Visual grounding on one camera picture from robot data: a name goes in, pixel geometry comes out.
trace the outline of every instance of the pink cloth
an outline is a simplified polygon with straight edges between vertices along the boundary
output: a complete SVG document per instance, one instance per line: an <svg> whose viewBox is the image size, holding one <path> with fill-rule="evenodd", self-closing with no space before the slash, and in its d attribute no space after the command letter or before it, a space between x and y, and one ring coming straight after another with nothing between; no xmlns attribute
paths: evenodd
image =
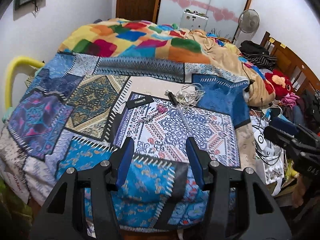
<svg viewBox="0 0 320 240"><path fill-rule="evenodd" d="M297 105L296 100L300 98L294 93L288 93L284 98L282 98L280 101L284 106L290 106L292 109L294 106Z"/></svg>

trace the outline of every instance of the colorful blanket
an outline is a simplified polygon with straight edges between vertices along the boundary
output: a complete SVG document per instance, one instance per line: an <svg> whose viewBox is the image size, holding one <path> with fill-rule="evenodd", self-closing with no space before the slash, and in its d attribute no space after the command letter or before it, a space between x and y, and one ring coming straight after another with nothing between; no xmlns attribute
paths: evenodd
<svg viewBox="0 0 320 240"><path fill-rule="evenodd" d="M201 30L174 29L148 21L111 19L81 26L59 47L100 57L151 57L184 63L209 64L236 76L253 80L250 106L261 106L275 99L272 85L260 70L241 56L239 49Z"/></svg>

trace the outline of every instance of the tangled white cable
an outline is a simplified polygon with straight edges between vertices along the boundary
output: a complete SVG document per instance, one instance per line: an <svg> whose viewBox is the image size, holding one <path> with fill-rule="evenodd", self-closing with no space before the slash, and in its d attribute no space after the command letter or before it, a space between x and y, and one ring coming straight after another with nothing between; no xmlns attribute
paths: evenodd
<svg viewBox="0 0 320 240"><path fill-rule="evenodd" d="M186 91L189 87L194 87L194 91ZM202 96L204 95L205 91L203 87L199 83L193 84L184 84L182 88L176 93L177 102L184 108L189 108L195 106Z"/></svg>

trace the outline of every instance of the fan head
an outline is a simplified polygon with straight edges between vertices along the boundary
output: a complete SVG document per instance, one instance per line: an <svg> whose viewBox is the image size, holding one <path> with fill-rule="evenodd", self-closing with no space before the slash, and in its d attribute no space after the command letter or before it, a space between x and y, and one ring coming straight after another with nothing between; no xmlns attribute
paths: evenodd
<svg viewBox="0 0 320 240"><path fill-rule="evenodd" d="M239 28L244 33L252 33L259 27L259 14L252 9L245 10L239 17Z"/></svg>

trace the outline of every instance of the black cloth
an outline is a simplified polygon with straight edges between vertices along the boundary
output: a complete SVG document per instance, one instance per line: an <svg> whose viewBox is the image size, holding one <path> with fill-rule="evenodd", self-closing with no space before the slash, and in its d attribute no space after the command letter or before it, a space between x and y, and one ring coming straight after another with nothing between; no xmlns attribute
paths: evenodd
<svg viewBox="0 0 320 240"><path fill-rule="evenodd" d="M243 41L239 50L246 60L256 65L258 68L267 68L271 71L274 70L274 64L277 58L270 56L269 51L259 44L252 41Z"/></svg>
<svg viewBox="0 0 320 240"><path fill-rule="evenodd" d="M311 94L308 90L304 90L300 96L304 102L304 117L306 124L310 130L314 133L320 132L320 110L319 102L316 97Z"/></svg>

